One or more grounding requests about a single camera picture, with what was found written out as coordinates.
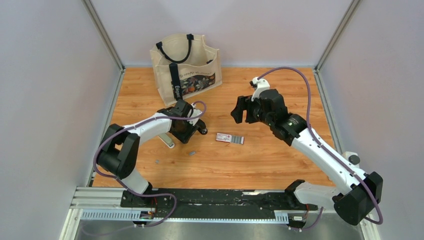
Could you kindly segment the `red white staple box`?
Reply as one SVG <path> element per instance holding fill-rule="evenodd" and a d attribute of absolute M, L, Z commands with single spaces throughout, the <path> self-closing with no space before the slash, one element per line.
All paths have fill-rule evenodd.
<path fill-rule="evenodd" d="M 231 134 L 225 134 L 225 133 L 217 133 L 215 140 L 218 141 L 218 142 L 233 143 L 233 144 L 243 145 L 245 138 L 243 136 L 238 136 L 238 135 L 231 135 Z"/>

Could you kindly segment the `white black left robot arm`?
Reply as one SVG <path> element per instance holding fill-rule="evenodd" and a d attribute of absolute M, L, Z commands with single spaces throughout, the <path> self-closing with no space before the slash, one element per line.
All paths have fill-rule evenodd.
<path fill-rule="evenodd" d="M 178 100 L 175 106 L 162 108 L 152 116 L 129 125 L 111 124 L 93 157 L 94 171 L 107 178 L 115 179 L 133 195 L 140 207 L 148 207 L 153 194 L 151 184 L 136 169 L 139 147 L 145 142 L 170 133 L 186 144 L 196 131 L 207 134 L 208 130 L 201 117 L 207 106 L 204 102 L 188 103 Z"/>

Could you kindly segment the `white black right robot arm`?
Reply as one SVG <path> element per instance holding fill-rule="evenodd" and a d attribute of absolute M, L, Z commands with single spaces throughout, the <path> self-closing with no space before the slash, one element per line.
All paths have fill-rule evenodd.
<path fill-rule="evenodd" d="M 309 128 L 300 115 L 288 111 L 283 96 L 268 89 L 254 96 L 238 96 L 230 115 L 237 124 L 263 123 L 273 135 L 308 157 L 318 166 L 335 187 L 314 185 L 298 179 L 285 195 L 286 205 L 299 209 L 312 204 L 336 211 L 346 223 L 356 226 L 381 202 L 383 178 L 377 172 L 366 173 L 358 164 L 349 161 L 351 153 L 342 156 Z"/>

